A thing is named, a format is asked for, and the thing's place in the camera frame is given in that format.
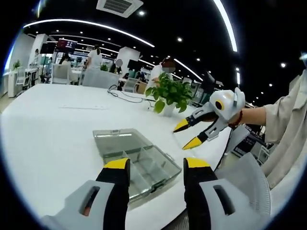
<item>gray chair back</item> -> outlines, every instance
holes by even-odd
[[[135,78],[128,78],[123,86],[123,91],[125,92],[136,92],[136,83],[138,82],[138,79]]]
[[[51,84],[69,84],[69,65],[52,64]]]
[[[100,69],[87,69],[84,74],[83,86],[109,89],[112,85],[118,85],[119,75]]]

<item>ceiling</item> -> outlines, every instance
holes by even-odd
[[[24,28],[24,33],[46,33],[55,39],[65,37],[115,51],[119,51],[120,47],[135,46],[141,52],[142,60],[157,64],[166,56],[171,56],[200,77],[205,71],[211,71],[224,88],[231,90],[236,87],[236,68],[239,68],[240,88],[246,94],[246,100],[255,101],[257,106],[273,103],[286,95],[289,82],[304,68],[299,57],[302,50],[307,50],[307,35],[303,34],[307,1],[221,0],[234,30],[238,52],[232,49],[225,23],[213,0],[143,2],[139,10],[145,12],[144,16],[140,16],[137,10],[129,18],[123,18],[96,10],[97,0],[48,0],[41,4],[39,18],[33,15],[32,20],[25,23],[79,19],[117,28],[155,47],[118,32],[83,23],[41,23]],[[102,42],[69,36],[89,37]],[[178,37],[183,39],[182,42],[177,41]],[[286,64],[285,68],[281,68],[282,62]],[[176,75],[199,81],[179,64]]]

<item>desk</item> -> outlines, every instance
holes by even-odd
[[[96,179],[103,161],[93,130],[135,128],[180,167],[184,157],[195,156],[216,168],[230,128],[211,142],[183,151],[211,123],[173,134],[176,124],[195,108],[188,106],[180,114],[175,109],[173,117],[163,117],[148,106],[147,102],[129,103],[113,97],[106,89],[74,85],[38,84],[16,98],[0,117],[3,157],[13,185],[35,217],[55,215],[69,194]],[[176,218],[186,207],[183,172],[169,187],[151,194],[139,207],[129,206],[126,230],[160,230]]]

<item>plastic compartment box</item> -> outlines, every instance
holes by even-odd
[[[93,135],[104,164],[130,158],[130,202],[163,187],[182,170],[136,129],[95,130]]]

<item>computer screen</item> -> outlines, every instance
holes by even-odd
[[[77,42],[66,39],[59,39],[56,51],[63,53],[73,53],[75,51],[76,45]]]

